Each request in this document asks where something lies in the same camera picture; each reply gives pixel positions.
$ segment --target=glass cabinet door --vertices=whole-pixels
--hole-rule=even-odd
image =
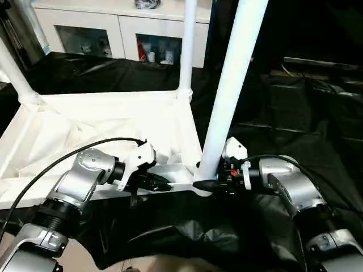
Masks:
[[[55,28],[66,53],[112,58],[106,30],[63,25]]]
[[[182,39],[156,35],[136,34],[138,57],[141,62],[179,64]]]
[[[41,8],[35,13],[51,51],[125,58],[117,15]]]

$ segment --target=floor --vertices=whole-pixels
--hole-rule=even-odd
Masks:
[[[0,244],[0,256],[13,240],[13,236],[5,234]],[[99,270],[87,250],[76,240],[70,239],[62,257],[58,262],[64,272],[121,272],[129,267],[138,268],[141,272],[220,272],[221,270],[202,259],[184,259],[171,256],[148,256],[118,262],[113,266]]]
[[[0,82],[0,90],[1,90],[2,88],[5,88],[5,86],[7,86],[7,85],[8,85],[8,83]]]

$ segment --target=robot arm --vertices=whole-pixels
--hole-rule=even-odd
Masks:
[[[145,143],[123,161],[90,148],[77,154],[39,207],[32,223],[25,224],[0,259],[0,272],[61,272],[60,257],[68,237],[76,233],[79,218],[97,185],[124,190],[130,176],[156,164],[151,144]]]
[[[234,138],[227,140],[222,157],[217,182],[195,182],[196,188],[232,195],[240,191],[277,194],[296,223],[313,271],[362,271],[362,247],[295,165],[278,158],[260,159],[255,168],[241,164],[247,150]]]

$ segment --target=black plastic sheet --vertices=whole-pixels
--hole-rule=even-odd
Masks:
[[[193,69],[193,116],[203,144],[220,71]],[[124,59],[52,53],[27,75],[40,94],[175,90],[178,67]],[[11,86],[0,94],[2,127],[16,111]],[[250,155],[284,154],[329,179],[363,211],[363,96],[361,90],[311,79],[268,77],[249,71],[230,129]],[[363,244],[363,223],[324,181],[316,177],[336,212]],[[303,255],[297,230],[277,197],[192,192],[93,201],[77,240],[100,269],[151,254],[201,257],[225,270],[299,271]],[[29,221],[28,209],[16,217]],[[10,231],[16,233],[18,228]]]

